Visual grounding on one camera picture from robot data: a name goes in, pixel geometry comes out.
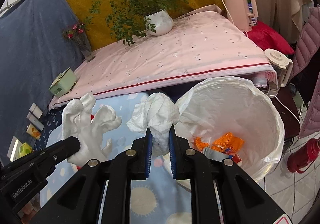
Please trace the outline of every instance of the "green tissue box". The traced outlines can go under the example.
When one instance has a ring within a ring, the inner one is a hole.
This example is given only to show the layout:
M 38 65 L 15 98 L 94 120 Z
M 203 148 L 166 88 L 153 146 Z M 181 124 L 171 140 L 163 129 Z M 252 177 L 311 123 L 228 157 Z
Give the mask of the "green tissue box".
M 68 93 L 73 85 L 76 83 L 76 75 L 68 68 L 65 72 L 60 73 L 52 82 L 49 91 L 57 98 Z

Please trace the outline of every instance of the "white vase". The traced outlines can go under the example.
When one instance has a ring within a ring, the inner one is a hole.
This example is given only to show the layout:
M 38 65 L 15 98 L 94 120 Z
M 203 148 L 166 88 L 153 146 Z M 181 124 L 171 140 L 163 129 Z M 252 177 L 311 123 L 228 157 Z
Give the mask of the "white vase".
M 161 10 L 157 13 L 151 14 L 146 16 L 146 19 L 150 19 L 147 24 L 154 24 L 156 25 L 155 30 L 156 32 L 152 32 L 149 30 L 149 33 L 152 36 L 161 36 L 169 31 L 171 31 L 173 26 L 173 20 L 169 16 L 166 10 Z

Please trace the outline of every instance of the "red cushion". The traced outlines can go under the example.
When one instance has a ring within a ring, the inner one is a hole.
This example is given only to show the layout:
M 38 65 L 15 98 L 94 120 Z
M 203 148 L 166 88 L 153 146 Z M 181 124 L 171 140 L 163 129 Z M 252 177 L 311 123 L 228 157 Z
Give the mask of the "red cushion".
M 285 55 L 294 54 L 294 50 L 289 43 L 273 28 L 261 21 L 258 21 L 258 24 L 252 27 L 252 31 L 248 32 L 248 37 L 262 50 L 272 48 Z

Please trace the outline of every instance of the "silver bolt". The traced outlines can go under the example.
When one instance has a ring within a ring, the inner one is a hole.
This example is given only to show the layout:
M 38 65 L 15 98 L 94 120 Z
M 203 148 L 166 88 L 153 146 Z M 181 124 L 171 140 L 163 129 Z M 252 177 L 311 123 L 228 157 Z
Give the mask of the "silver bolt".
M 223 162 L 227 166 L 232 166 L 233 165 L 233 160 L 231 160 L 231 159 L 225 159 Z
M 186 154 L 187 154 L 187 155 L 195 155 L 195 154 L 196 154 L 196 151 L 193 150 L 193 149 L 188 149 L 188 150 L 186 150 Z
M 133 149 L 130 149 L 130 150 L 127 150 L 125 154 L 128 156 L 134 156 L 136 154 L 136 151 Z
M 96 159 L 92 159 L 92 160 L 90 160 L 90 161 L 88 162 L 88 165 L 89 165 L 90 167 L 95 167 L 95 166 L 97 166 L 97 164 L 98 164 L 98 161 L 97 161 Z

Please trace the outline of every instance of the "blue curtain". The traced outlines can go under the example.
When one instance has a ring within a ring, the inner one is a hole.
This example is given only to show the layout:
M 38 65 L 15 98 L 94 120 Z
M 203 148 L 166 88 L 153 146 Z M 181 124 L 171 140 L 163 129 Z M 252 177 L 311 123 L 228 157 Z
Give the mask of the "blue curtain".
M 12 137 L 34 144 L 26 133 L 33 102 L 43 111 L 55 77 L 81 64 L 83 56 L 62 37 L 78 21 L 66 0 L 23 0 L 0 17 L 0 158 L 9 163 Z

